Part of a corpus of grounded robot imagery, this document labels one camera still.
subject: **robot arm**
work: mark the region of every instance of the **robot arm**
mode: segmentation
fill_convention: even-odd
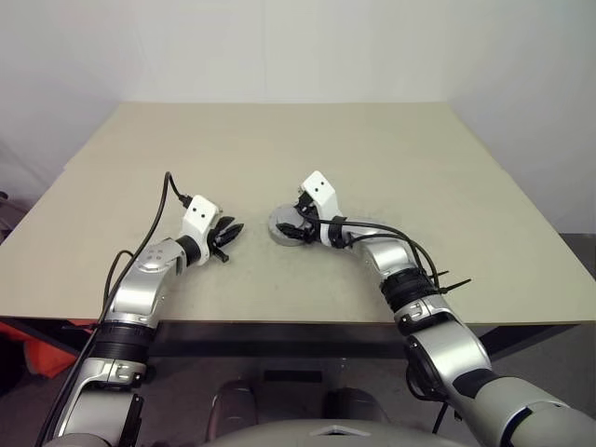
[[[179,237],[147,246],[120,283],[47,445],[135,444],[143,400],[132,389],[146,375],[169,288],[191,264],[203,265],[212,254],[226,262],[220,248],[243,226],[228,226],[232,217],[218,222],[221,211],[203,196],[188,197],[184,205]]]
[[[311,174],[300,191],[295,206],[274,211],[273,238],[283,245],[295,245],[285,239],[319,241],[351,250],[364,261],[406,338],[408,380],[420,397],[449,403],[489,447],[594,445],[592,419],[522,379],[492,371],[484,346],[442,296],[467,281],[441,288],[432,263],[433,280],[421,265],[415,242],[379,223],[367,227],[347,221],[320,172]]]

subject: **round metal disc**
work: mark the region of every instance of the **round metal disc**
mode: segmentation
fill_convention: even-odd
[[[269,235],[277,244],[286,247],[296,247],[305,243],[303,240],[292,239],[281,233],[277,227],[278,224],[292,224],[296,228],[304,228],[306,226],[305,219],[298,214],[293,205],[281,205],[273,210],[269,215]]]

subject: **floor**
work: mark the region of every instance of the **floor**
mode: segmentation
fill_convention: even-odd
[[[596,238],[565,237],[594,274]],[[317,417],[327,389],[362,388],[375,396],[394,423],[430,430],[438,403],[414,399],[403,381],[405,361],[393,359],[155,359],[156,379],[142,387],[145,406],[139,446],[156,441],[171,447],[203,443],[210,403],[220,385],[245,378],[253,383],[261,421]],[[541,386],[578,410],[596,417],[596,327],[576,326],[540,344],[494,363],[497,373],[517,375]],[[322,372],[321,383],[267,382],[264,371]],[[0,398],[0,445],[32,445],[63,376],[27,377]],[[465,424],[449,411],[440,434],[466,445],[479,445]]]

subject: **table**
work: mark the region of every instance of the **table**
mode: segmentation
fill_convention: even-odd
[[[170,170],[245,230],[231,260],[191,269],[169,298],[174,321],[390,323],[348,253],[286,248],[266,222],[314,169],[343,213],[420,242],[467,323],[596,319],[596,283],[519,187],[444,103],[123,103],[0,248],[0,315],[96,318],[116,251],[134,249]],[[156,239],[178,235],[170,196]]]

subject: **black wire bundle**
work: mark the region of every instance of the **black wire bundle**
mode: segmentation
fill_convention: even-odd
[[[433,282],[435,283],[435,287],[437,287],[437,289],[440,287],[439,273],[437,272],[437,267],[435,266],[435,263],[433,263],[432,259],[430,258],[430,255],[418,242],[409,238],[408,235],[406,235],[402,231],[398,230],[397,228],[394,228],[394,227],[388,226],[388,225],[382,225],[380,223],[354,222],[354,221],[327,221],[324,219],[319,219],[317,217],[310,216],[307,213],[305,213],[304,211],[300,210],[298,207],[296,207],[296,210],[298,211],[298,214],[300,214],[303,217],[303,219],[309,221],[310,223],[340,225],[340,226],[360,226],[363,228],[374,228],[377,230],[383,230],[383,231],[389,232],[388,234],[363,235],[363,236],[354,237],[353,239],[350,239],[347,242],[347,245],[351,247],[355,242],[359,242],[361,240],[366,240],[366,239],[378,238],[378,237],[388,237],[388,238],[403,240],[403,241],[407,242],[408,245],[410,246],[410,250],[412,250],[412,255],[413,255],[414,260],[416,261],[416,264],[418,265],[418,268],[420,268],[424,272],[425,269],[422,266],[422,262],[420,261],[420,255],[418,254],[418,252],[422,253],[425,260],[427,261],[428,267],[430,268],[430,271],[432,274],[431,276],[432,276]]]

